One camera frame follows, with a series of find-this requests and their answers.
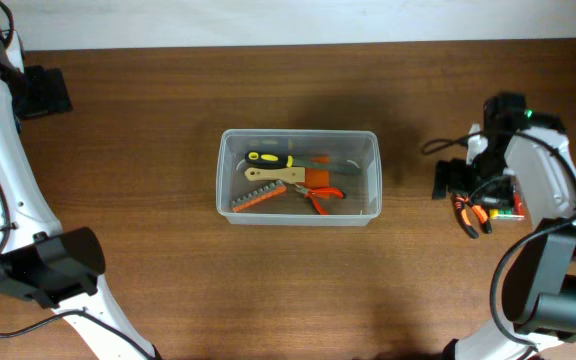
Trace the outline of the orange black long-nose pliers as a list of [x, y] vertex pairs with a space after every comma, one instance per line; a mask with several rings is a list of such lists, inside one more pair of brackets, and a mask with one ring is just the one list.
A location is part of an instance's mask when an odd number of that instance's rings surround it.
[[459, 225], [470, 238], [477, 239], [479, 232], [470, 221], [468, 211], [471, 211], [477, 217], [478, 224], [485, 234], [492, 233], [490, 217], [483, 207], [472, 203], [468, 197], [457, 194], [452, 195], [452, 203]]

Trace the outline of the orange scraper with wooden handle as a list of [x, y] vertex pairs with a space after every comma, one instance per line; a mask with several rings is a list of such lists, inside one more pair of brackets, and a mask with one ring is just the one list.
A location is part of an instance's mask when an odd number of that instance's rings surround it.
[[288, 184], [299, 184], [307, 187], [326, 187], [331, 184], [330, 173], [326, 170], [309, 169], [304, 167], [261, 169], [248, 165], [244, 175], [249, 181], [275, 181], [281, 180]]

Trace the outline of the orange handled pliers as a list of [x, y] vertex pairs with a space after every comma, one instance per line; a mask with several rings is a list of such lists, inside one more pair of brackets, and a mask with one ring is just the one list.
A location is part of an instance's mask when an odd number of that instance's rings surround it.
[[304, 185], [295, 185], [295, 190], [302, 194], [306, 199], [309, 199], [319, 215], [327, 216], [328, 212], [319, 203], [319, 199], [324, 199], [327, 197], [334, 197], [338, 199], [345, 199], [346, 194], [338, 188], [334, 187], [320, 187], [320, 188], [309, 188]]

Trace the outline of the orange perforated cylinder tool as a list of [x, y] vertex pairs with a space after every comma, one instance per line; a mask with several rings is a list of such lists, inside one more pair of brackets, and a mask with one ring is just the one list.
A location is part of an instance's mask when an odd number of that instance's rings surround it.
[[281, 180], [271, 182], [233, 200], [231, 202], [231, 210], [235, 213], [242, 212], [270, 198], [279, 196], [285, 193], [286, 190], [287, 186]]

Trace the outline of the yellow black handled file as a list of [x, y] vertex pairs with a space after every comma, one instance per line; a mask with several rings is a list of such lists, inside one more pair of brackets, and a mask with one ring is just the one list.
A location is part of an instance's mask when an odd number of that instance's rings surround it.
[[309, 161], [301, 158], [296, 158], [292, 155], [277, 155], [259, 151], [249, 151], [244, 155], [244, 160], [249, 165], [261, 169], [282, 169], [282, 168], [295, 168], [304, 167], [309, 169], [326, 170], [333, 173], [344, 175], [360, 175], [361, 170], [356, 167], [347, 166], [343, 164], [329, 164]]

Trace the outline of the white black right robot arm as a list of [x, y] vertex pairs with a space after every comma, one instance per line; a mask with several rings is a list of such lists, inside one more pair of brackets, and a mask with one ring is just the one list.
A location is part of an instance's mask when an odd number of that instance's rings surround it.
[[566, 127], [536, 112], [524, 95], [501, 92], [483, 107], [483, 122], [457, 139], [433, 139], [425, 155], [459, 145], [464, 159], [440, 161], [432, 196], [452, 196], [470, 235], [468, 208], [500, 182], [519, 185], [533, 230], [502, 256], [489, 291], [490, 320], [454, 339], [443, 359], [538, 359], [545, 349], [576, 342], [576, 169]]

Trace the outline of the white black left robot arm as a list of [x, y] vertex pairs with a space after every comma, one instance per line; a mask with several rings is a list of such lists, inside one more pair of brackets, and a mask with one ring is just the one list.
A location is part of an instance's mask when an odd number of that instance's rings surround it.
[[[1, 1], [0, 10], [13, 17]], [[22, 334], [64, 319], [100, 359], [157, 359], [110, 292], [98, 238], [63, 229], [22, 147], [22, 121], [71, 109], [62, 72], [25, 66], [17, 31], [0, 26], [0, 294], [53, 311]]]

